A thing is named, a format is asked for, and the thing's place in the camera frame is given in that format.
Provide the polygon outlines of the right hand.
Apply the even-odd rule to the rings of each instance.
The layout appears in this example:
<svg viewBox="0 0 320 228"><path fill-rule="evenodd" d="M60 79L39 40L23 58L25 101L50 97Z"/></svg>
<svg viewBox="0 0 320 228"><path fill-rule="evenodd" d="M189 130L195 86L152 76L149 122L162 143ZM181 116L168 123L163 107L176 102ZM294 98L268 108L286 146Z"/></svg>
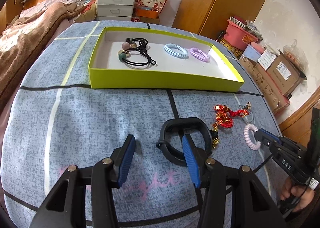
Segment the right hand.
<svg viewBox="0 0 320 228"><path fill-rule="evenodd" d="M315 192L308 186L293 186L290 177L287 177L280 193L280 200L285 200L291 195L299 197L300 201L292 210L292 212L298 212L306 208L313 200Z"/></svg>

